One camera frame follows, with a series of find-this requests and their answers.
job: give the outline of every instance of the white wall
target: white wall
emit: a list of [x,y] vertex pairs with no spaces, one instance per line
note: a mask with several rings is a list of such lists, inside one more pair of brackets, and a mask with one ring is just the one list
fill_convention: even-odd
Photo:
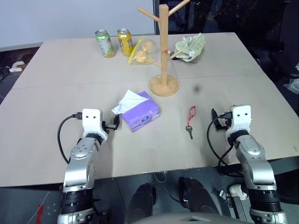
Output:
[[116,35],[153,34],[152,0],[0,0],[0,50],[50,39],[93,37],[97,29]]

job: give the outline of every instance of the soda can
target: soda can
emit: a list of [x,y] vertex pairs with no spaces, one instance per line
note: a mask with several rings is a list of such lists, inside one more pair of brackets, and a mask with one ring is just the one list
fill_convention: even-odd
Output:
[[130,56],[133,51],[131,34],[128,29],[121,28],[117,31],[118,42],[124,56]]
[[106,30],[101,29],[95,31],[95,39],[98,41],[103,56],[113,57],[115,55],[110,36]]

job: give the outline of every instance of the black chair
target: black chair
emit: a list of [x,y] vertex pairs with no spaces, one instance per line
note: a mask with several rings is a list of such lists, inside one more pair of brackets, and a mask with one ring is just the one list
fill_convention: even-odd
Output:
[[271,52],[269,58],[286,78],[299,78],[295,68],[299,63],[299,0],[291,0],[285,7],[280,29],[281,49]]

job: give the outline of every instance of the tissue box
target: tissue box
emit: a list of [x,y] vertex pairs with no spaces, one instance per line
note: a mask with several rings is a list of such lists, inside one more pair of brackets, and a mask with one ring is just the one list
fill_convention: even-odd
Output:
[[132,132],[135,132],[160,116],[159,106],[152,100],[152,98],[150,98],[146,91],[142,91],[138,95],[145,97],[148,100],[138,104],[121,115],[131,128]]

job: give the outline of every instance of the green cloth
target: green cloth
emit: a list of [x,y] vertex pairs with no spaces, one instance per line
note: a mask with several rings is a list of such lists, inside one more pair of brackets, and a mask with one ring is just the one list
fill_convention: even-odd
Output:
[[185,62],[190,62],[201,54],[205,43],[205,37],[201,33],[193,37],[184,36],[182,41],[176,43],[175,53],[181,49],[183,50],[183,52],[176,57],[181,58]]

